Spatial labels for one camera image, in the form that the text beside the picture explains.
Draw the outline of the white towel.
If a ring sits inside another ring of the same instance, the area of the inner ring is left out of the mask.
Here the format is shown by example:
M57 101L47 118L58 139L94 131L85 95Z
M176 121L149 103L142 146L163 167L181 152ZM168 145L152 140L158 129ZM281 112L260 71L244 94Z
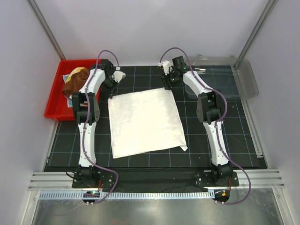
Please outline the white towel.
M108 114L114 159L188 148L171 90L158 88L114 96L108 100Z

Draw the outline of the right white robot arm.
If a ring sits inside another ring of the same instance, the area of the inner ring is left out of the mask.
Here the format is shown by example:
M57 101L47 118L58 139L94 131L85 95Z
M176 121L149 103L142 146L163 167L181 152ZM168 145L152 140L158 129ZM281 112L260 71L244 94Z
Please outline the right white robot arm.
M161 60L158 67L163 69L162 80L166 90L171 90L179 82L187 85L197 96L196 115L203 124L211 150L211 180L217 186L225 186L233 176L233 166L225 149L222 134L223 115L227 113L227 103L219 91L212 89L188 66L183 57L172 62Z

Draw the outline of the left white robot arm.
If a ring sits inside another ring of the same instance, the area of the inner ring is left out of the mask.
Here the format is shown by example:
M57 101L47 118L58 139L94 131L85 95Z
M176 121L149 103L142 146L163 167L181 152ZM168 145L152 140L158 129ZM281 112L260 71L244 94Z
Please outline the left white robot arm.
M115 67L107 60L97 60L90 68L83 87L72 94L73 114L80 134L80 157L73 176L73 188L93 188L99 183L95 156L95 130L100 117L97 93L102 84L113 92Z

